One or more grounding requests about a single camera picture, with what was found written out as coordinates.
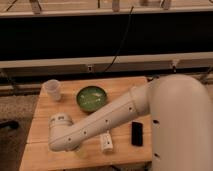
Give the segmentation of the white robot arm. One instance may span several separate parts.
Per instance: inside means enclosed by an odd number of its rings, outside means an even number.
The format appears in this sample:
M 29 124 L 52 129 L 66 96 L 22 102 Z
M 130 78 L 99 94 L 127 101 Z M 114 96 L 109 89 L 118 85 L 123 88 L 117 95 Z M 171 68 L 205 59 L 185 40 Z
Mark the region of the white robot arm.
M 49 122 L 49 148 L 71 151 L 83 141 L 139 116 L 151 116 L 153 171 L 213 171 L 213 102 L 187 75 L 133 87 L 77 123 L 58 113 Z

